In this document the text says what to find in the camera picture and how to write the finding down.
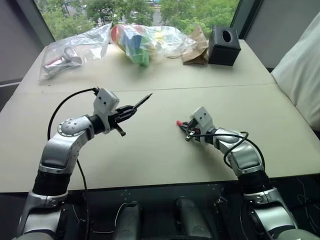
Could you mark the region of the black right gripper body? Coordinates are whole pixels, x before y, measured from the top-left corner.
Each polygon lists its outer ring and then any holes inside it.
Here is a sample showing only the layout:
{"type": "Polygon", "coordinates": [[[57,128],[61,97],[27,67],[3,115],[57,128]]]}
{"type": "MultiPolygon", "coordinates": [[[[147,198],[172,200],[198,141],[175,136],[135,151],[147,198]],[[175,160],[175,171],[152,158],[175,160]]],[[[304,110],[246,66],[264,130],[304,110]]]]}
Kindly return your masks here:
{"type": "Polygon", "coordinates": [[[191,140],[195,140],[197,142],[200,142],[200,137],[195,136],[195,135],[199,135],[201,133],[200,129],[197,128],[198,122],[195,119],[192,119],[189,121],[189,124],[190,124],[189,128],[191,128],[192,131],[190,133],[186,134],[185,140],[187,142],[190,142],[191,140]]]}

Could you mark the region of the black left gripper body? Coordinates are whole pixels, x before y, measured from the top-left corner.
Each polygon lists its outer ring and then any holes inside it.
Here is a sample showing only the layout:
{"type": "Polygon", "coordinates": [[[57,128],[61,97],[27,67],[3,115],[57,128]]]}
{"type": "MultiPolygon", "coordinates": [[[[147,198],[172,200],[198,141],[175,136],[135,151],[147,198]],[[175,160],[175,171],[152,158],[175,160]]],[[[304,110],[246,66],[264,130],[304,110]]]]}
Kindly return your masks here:
{"type": "Polygon", "coordinates": [[[119,107],[108,116],[108,123],[110,131],[116,130],[122,137],[126,135],[126,132],[120,127],[119,123],[121,122],[122,115],[125,111],[125,107],[119,107]]]}

